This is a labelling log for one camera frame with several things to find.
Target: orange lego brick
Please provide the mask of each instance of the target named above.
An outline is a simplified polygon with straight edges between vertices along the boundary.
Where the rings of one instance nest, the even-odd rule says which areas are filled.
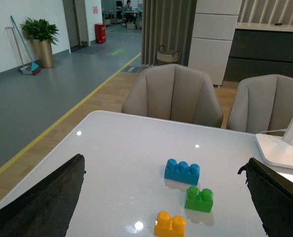
[[[186,220],[182,216],[171,217],[167,211],[157,214],[154,235],[159,237],[184,237]]]

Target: lego brick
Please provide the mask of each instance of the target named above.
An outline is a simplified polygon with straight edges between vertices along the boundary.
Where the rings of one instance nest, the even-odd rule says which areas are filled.
[[[197,164],[188,166],[185,161],[177,164],[176,160],[169,159],[166,163],[164,178],[190,185],[197,185],[199,173],[200,167]]]
[[[213,195],[210,189],[199,191],[196,186],[191,186],[186,192],[185,208],[210,213],[214,204]]]
[[[154,235],[159,237],[184,237],[186,220],[182,216],[171,217],[167,211],[157,214]]]

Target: potted plant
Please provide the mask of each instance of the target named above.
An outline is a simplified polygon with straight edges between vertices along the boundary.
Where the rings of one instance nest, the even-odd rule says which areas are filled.
[[[26,39],[33,40],[41,66],[43,68],[52,68],[53,55],[51,43],[56,44],[58,34],[56,25],[50,25],[45,19],[33,20],[28,18],[24,24],[21,24]]]

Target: white desk lamp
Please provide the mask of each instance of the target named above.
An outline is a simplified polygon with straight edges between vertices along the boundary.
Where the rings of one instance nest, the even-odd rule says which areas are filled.
[[[256,139],[267,163],[293,169],[293,119],[283,137],[259,133],[256,134]]]

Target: upholstered chair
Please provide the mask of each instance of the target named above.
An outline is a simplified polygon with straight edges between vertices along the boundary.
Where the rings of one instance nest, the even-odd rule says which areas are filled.
[[[221,127],[223,120],[209,76],[178,64],[142,71],[121,111],[212,127]]]
[[[260,133],[285,129],[292,118],[293,78],[265,75],[240,81],[227,128]],[[284,135],[283,132],[269,134]]]

